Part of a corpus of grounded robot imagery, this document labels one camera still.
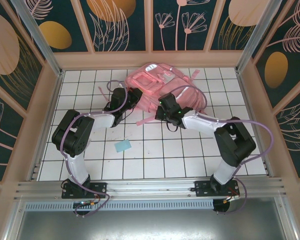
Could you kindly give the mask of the pink backpack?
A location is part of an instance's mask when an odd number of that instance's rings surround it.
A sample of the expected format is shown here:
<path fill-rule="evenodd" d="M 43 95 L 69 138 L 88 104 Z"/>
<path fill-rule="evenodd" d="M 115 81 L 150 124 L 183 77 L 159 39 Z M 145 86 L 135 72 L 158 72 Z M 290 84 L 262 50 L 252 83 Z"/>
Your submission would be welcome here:
<path fill-rule="evenodd" d="M 151 114 L 136 124 L 140 126 L 156 120 L 159 98 L 168 93 L 175 96 L 181 108 L 189 107 L 203 112 L 207 106 L 207 98 L 194 84 L 197 74 L 198 71 L 195 71 L 192 76 L 187 76 L 173 66 L 153 62 L 130 73 L 122 88 L 141 90 L 142 96 L 135 108 Z"/>

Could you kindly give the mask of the light blue card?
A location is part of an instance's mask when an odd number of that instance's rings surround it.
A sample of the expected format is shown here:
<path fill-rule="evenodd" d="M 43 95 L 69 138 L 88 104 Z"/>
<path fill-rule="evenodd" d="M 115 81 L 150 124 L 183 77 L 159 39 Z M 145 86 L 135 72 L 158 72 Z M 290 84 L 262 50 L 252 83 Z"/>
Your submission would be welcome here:
<path fill-rule="evenodd" d="M 125 139 L 125 140 L 115 143 L 114 147 L 115 147 L 116 152 L 120 153 L 120 152 L 124 152 L 124 151 L 130 149 L 132 146 L 131 146 L 130 141 L 128 139 Z"/>

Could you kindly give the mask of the grey sheet metal panel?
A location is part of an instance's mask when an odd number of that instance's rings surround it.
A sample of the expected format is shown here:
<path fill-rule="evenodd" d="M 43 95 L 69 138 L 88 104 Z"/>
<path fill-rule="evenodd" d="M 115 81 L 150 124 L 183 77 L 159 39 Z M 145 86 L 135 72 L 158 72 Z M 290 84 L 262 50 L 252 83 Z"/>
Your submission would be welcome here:
<path fill-rule="evenodd" d="M 100 211 L 87 218 L 72 212 L 25 212 L 8 240 L 296 240 L 276 211 L 245 209 Z"/>

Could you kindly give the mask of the aluminium mounting rail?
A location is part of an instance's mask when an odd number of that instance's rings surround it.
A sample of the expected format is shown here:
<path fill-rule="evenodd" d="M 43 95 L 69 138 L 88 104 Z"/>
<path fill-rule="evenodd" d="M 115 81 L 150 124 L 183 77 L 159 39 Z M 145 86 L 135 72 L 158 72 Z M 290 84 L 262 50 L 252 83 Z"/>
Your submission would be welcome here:
<path fill-rule="evenodd" d="M 171 200 L 193 199 L 196 197 L 190 188 L 195 181 L 205 181 L 208 177 L 152 178 L 105 180 L 106 193 L 111 200 Z M 239 176 L 247 189 L 248 198 L 278 197 L 286 195 L 284 184 L 279 177 Z M 22 201 L 60 201 L 61 181 L 19 182 L 13 195 Z"/>

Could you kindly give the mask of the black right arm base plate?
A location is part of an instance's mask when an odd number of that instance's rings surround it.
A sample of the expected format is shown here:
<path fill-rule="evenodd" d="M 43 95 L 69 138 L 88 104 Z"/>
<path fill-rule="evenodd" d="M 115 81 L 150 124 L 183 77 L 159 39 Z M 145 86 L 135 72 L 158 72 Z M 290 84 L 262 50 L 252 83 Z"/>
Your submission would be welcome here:
<path fill-rule="evenodd" d="M 227 184 L 217 186 L 216 190 L 211 186 L 210 180 L 198 180 L 194 182 L 194 187 L 190 189 L 197 197 L 232 197 L 239 196 L 240 190 L 236 180 L 230 180 Z"/>

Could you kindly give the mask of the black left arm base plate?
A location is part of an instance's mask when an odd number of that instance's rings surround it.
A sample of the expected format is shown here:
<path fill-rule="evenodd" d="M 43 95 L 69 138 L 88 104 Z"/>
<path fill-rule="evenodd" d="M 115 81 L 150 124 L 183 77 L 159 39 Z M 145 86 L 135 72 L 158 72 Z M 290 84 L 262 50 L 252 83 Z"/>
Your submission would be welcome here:
<path fill-rule="evenodd" d="M 62 199 L 94 199 L 95 194 L 86 191 L 85 189 L 81 188 L 74 182 L 65 182 L 62 184 Z M 107 183 L 106 182 L 95 182 L 90 183 L 89 186 L 86 186 L 90 190 L 99 193 L 106 193 L 107 192 Z"/>

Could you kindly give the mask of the left aluminium frame post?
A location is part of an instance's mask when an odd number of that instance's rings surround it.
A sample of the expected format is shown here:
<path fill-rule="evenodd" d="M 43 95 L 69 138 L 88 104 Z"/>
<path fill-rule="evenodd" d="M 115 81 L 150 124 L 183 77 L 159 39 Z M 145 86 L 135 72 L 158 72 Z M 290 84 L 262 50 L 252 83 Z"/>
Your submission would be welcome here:
<path fill-rule="evenodd" d="M 45 59 L 51 66 L 53 72 L 59 77 L 62 73 L 62 69 L 60 68 L 54 54 L 46 42 L 41 30 L 39 29 L 38 24 L 35 19 L 32 17 L 31 13 L 26 6 L 26 3 L 23 0 L 10 0 L 13 4 L 16 12 L 20 15 L 23 23 L 26 28 L 29 30 L 31 35 L 33 36 L 34 41 L 37 43 L 40 51 L 43 53 Z"/>

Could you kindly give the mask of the aluminium frame post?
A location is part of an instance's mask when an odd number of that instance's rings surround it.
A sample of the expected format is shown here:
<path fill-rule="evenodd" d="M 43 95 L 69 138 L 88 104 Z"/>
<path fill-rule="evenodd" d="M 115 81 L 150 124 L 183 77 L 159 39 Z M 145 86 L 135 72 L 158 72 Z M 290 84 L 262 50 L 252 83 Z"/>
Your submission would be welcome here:
<path fill-rule="evenodd" d="M 35 19 L 32 17 L 31 13 L 26 6 L 26 3 L 23 0 L 10 0 L 13 4 L 16 12 L 20 15 L 23 23 L 26 28 L 29 30 L 31 35 L 33 36 L 34 41 L 37 43 L 40 51 L 43 53 L 45 59 L 51 66 L 53 72 L 59 77 L 62 73 L 62 69 L 60 68 L 54 54 L 46 42 L 41 30 L 39 29 L 38 24 Z"/>
<path fill-rule="evenodd" d="M 253 52 L 257 48 L 259 42 L 262 40 L 266 30 L 269 28 L 273 17 L 278 12 L 282 0 L 269 0 L 265 9 L 262 12 L 260 19 L 258 20 L 245 48 L 242 52 L 240 59 L 235 67 L 235 72 L 240 75 L 245 69 L 247 63 L 249 62 Z"/>

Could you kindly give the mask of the right aluminium frame post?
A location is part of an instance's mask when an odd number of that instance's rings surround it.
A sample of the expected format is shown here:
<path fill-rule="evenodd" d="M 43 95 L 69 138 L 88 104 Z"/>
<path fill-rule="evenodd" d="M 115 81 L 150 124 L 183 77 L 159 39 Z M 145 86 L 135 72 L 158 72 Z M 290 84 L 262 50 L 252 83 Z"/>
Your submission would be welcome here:
<path fill-rule="evenodd" d="M 235 67 L 235 72 L 240 75 L 245 69 L 247 63 L 249 62 L 253 52 L 257 48 L 259 42 L 262 40 L 266 30 L 269 28 L 273 17 L 278 12 L 282 0 L 269 0 L 265 9 L 262 12 L 260 19 L 258 20 L 245 48 L 242 52 L 240 59 Z"/>

